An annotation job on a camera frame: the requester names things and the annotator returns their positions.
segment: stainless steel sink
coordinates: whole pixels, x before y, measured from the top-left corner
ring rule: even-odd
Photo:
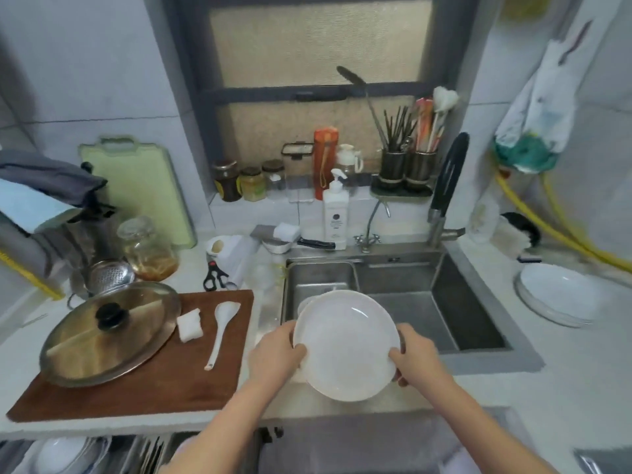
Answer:
[[[281,321],[295,319],[309,296],[335,289],[375,299],[396,323],[407,322],[432,339],[457,372],[536,371],[543,366],[457,243],[438,251],[410,243],[375,246],[370,254],[347,250],[290,258]]]

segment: hanging towel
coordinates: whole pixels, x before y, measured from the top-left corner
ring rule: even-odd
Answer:
[[[72,206],[83,206],[87,196],[107,183],[79,166],[17,150],[0,150],[0,178],[24,184]]]
[[[67,222],[80,214],[81,209],[23,184],[0,179],[0,212],[33,234]]]

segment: spice jar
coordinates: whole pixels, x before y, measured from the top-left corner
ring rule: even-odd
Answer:
[[[241,199],[237,161],[217,161],[210,167],[219,196],[227,203]]]
[[[267,160],[261,163],[265,176],[265,194],[270,199],[285,198],[285,166],[282,160]]]
[[[246,201],[260,201],[265,198],[265,178],[261,168],[247,166],[240,171],[241,194]]]
[[[145,281],[162,281],[178,270],[178,257],[169,239],[156,232],[147,216],[121,223],[116,234],[136,276]]]

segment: dish soap bottle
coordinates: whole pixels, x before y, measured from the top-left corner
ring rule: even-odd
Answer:
[[[329,189],[322,192],[323,211],[325,215],[325,241],[336,243],[337,250],[347,247],[347,221],[349,218],[349,192],[343,188],[339,178],[346,179],[338,168],[331,170],[334,181]]]

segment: white ceramic spoon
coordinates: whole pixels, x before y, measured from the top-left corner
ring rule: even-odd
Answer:
[[[217,336],[215,336],[215,344],[213,345],[213,352],[210,353],[209,362],[204,366],[205,371],[210,371],[215,366],[217,361],[217,355],[219,354],[219,347],[222,345],[222,337],[224,337],[224,331],[231,319],[235,317],[241,303],[235,303],[233,301],[226,301],[219,303],[215,308],[215,319],[217,320]]]

